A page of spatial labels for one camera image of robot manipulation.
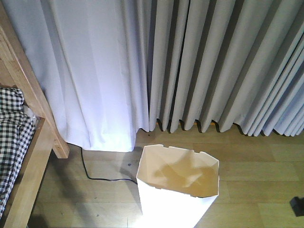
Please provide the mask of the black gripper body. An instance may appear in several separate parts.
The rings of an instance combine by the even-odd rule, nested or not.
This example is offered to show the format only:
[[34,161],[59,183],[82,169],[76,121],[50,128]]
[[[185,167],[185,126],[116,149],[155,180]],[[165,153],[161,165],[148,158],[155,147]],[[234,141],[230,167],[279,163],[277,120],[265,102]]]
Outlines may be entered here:
[[304,216],[304,198],[293,197],[290,206],[296,217]]

